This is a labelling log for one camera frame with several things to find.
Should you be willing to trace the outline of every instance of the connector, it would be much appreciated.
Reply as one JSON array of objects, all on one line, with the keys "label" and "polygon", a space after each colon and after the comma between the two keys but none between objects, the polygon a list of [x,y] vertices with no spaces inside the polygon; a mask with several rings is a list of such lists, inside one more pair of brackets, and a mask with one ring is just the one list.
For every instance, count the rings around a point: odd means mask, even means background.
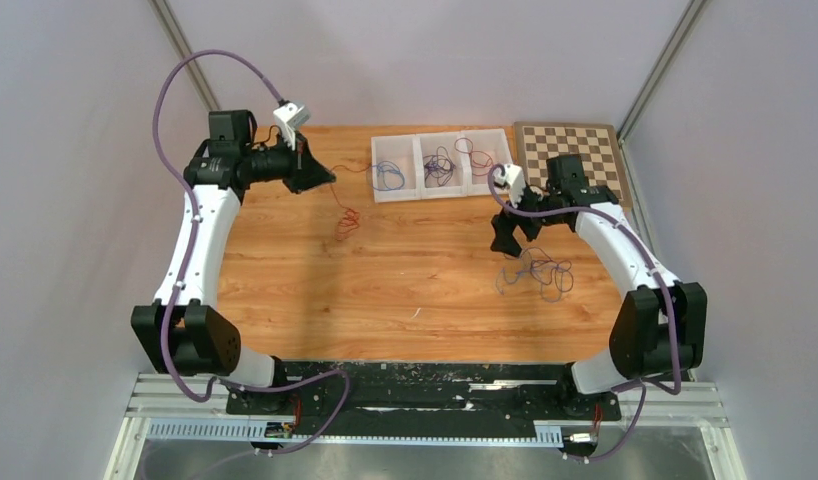
[{"label": "connector", "polygon": [[280,422],[268,422],[265,425],[265,438],[291,438],[291,425]]},{"label": "connector", "polygon": [[309,121],[309,117],[309,109],[294,102],[287,102],[274,110],[274,122],[282,132],[288,148],[297,150],[297,130]]},{"label": "connector", "polygon": [[589,433],[575,433],[566,438],[571,443],[597,443],[597,435]]}]

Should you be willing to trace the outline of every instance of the metal floor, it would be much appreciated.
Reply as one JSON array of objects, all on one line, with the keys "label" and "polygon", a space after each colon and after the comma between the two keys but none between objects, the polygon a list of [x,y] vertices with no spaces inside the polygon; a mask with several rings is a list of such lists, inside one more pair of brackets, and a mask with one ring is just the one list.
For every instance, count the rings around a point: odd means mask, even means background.
[{"label": "metal floor", "polygon": [[[601,429],[599,452],[621,430]],[[187,440],[145,445],[146,479],[186,479],[250,447],[243,443]],[[141,479],[141,469],[136,473]],[[546,448],[310,445],[288,457],[247,457],[199,477],[220,479],[455,480],[455,479],[714,479],[696,428],[637,428],[623,452],[597,464],[562,460]]]}]

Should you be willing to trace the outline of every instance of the black joint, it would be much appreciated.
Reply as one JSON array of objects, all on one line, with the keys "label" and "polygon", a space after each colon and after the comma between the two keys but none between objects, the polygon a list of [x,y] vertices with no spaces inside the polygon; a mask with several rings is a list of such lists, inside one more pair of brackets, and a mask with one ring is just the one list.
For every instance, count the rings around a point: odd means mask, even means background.
[{"label": "black joint", "polygon": [[505,210],[491,219],[491,226],[494,228],[494,240],[491,242],[492,252],[501,252],[512,257],[521,256],[521,245],[515,240],[515,227],[517,224]]},{"label": "black joint", "polygon": [[[589,185],[589,179],[583,170],[583,154],[560,155],[547,159],[548,179],[546,183],[548,196],[558,198],[564,206],[588,207],[596,203],[618,203],[618,197],[606,185]],[[572,218],[567,220],[573,231]]]},{"label": "black joint", "polygon": [[275,145],[260,144],[254,149],[255,126],[255,117],[249,110],[210,112],[209,138],[183,172],[188,185],[231,189],[244,203],[245,192],[256,182],[282,180],[293,193],[335,182],[335,175],[312,156],[309,142],[302,134],[297,133],[299,151],[292,150],[281,134],[277,135]]},{"label": "black joint", "polygon": [[697,283],[676,283],[668,288],[673,300],[665,305],[658,288],[627,292],[609,336],[609,353],[618,372],[628,379],[672,370],[667,324],[660,312],[674,310],[680,369],[700,365],[706,326],[706,292]]},{"label": "black joint", "polygon": [[[272,355],[271,358],[274,360],[274,378],[270,386],[284,387],[288,385],[290,382],[288,381],[285,364],[278,357]],[[236,415],[247,409],[255,409],[261,414],[277,413],[283,410],[290,401],[291,394],[289,392],[265,393],[245,390],[237,392],[235,395],[230,392],[226,403],[226,413]]]},{"label": "black joint", "polygon": [[551,391],[552,399],[559,410],[565,412],[569,419],[591,419],[595,405],[606,404],[617,397],[610,392],[583,394],[574,383],[573,363],[565,365],[565,371],[556,381]]},{"label": "black joint", "polygon": [[[132,330],[144,352],[159,373],[168,373],[162,359],[162,320],[165,307],[156,300],[152,305],[132,311]],[[176,328],[179,322],[183,328]],[[168,330],[168,346],[177,371],[182,375],[231,374],[241,356],[241,337],[235,325],[209,306],[191,303],[176,306]]]}]

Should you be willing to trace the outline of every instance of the plastic storage bin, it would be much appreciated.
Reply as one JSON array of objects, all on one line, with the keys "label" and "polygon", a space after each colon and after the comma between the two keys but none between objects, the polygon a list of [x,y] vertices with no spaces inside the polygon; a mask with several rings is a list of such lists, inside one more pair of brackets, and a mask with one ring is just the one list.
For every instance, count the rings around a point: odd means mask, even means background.
[{"label": "plastic storage bin", "polygon": [[[400,177],[388,172],[380,172],[377,165],[393,163],[403,174]],[[419,200],[423,184],[421,171],[421,147],[416,135],[371,138],[371,184],[374,201],[399,202]]]},{"label": "plastic storage bin", "polygon": [[462,130],[462,136],[470,142],[460,141],[459,149],[468,150],[473,143],[473,151],[471,158],[467,158],[467,168],[471,170],[471,181],[468,185],[468,195],[488,195],[488,177],[486,174],[491,167],[482,166],[488,162],[488,157],[491,157],[491,164],[511,164],[512,155],[509,153],[509,141],[506,139],[506,132],[502,128],[495,128],[490,130]]},{"label": "plastic storage bin", "polygon": [[[424,182],[421,185],[421,198],[464,197],[468,192],[470,171],[467,171],[467,156],[459,153],[456,141],[461,138],[459,132],[419,133],[418,143],[421,148],[421,165]],[[444,167],[436,172],[430,165]]]},{"label": "plastic storage bin", "polygon": [[[471,156],[463,153],[469,151],[471,146],[474,152]],[[425,175],[424,164],[433,160],[430,156],[437,152],[447,155],[454,164],[453,175],[446,181],[434,175]],[[485,165],[488,157],[483,153],[491,157],[492,165],[512,163],[509,142],[502,128],[372,137],[371,184],[374,201],[382,203],[487,195],[486,179],[491,167]],[[402,182],[397,175],[377,169],[377,165],[384,162],[391,162],[400,169]]]}]

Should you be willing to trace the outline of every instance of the blue wire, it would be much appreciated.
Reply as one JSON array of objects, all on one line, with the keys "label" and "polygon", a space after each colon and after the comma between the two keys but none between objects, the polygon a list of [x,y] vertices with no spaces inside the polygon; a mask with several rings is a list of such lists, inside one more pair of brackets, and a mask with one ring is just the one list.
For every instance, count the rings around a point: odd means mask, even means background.
[{"label": "blue wire", "polygon": [[[545,258],[539,260],[533,258],[533,251],[541,253],[541,255],[543,255]],[[529,257],[529,262],[525,262],[526,257]],[[521,256],[518,257],[518,260],[521,261],[521,266],[523,268],[515,272],[515,278],[513,280],[510,281],[509,278],[506,277],[506,268],[500,269],[500,273],[497,274],[497,277],[494,280],[494,286],[501,295],[503,295],[503,288],[500,286],[500,277],[503,277],[503,281],[506,282],[507,285],[515,285],[518,283],[518,280],[520,280],[521,277],[526,274],[529,274],[537,282],[539,282],[541,285],[541,287],[539,287],[539,295],[548,303],[556,303],[559,300],[562,300],[562,295],[570,292],[574,288],[574,274],[571,273],[572,263],[570,260],[557,262],[539,247],[524,249],[521,252]],[[543,274],[545,273],[548,273],[550,276],[548,278],[544,278]],[[570,284],[567,286],[565,282],[566,278],[571,280]],[[556,291],[559,293],[555,298],[545,296],[544,290],[545,287],[548,286],[554,286]]]},{"label": "blue wire", "polygon": [[[379,162],[377,164],[371,165],[371,169],[376,172],[377,175],[377,182],[373,184],[374,190],[378,192],[390,192],[392,190],[400,190],[406,185],[406,177],[403,176],[403,172],[400,171],[400,167],[394,164],[394,162],[390,162],[388,160],[384,162]],[[400,179],[400,185],[396,187],[389,187],[388,183],[386,183],[386,176],[385,174],[390,173],[392,175],[397,175]],[[376,185],[382,183],[385,188],[377,188]]]}]

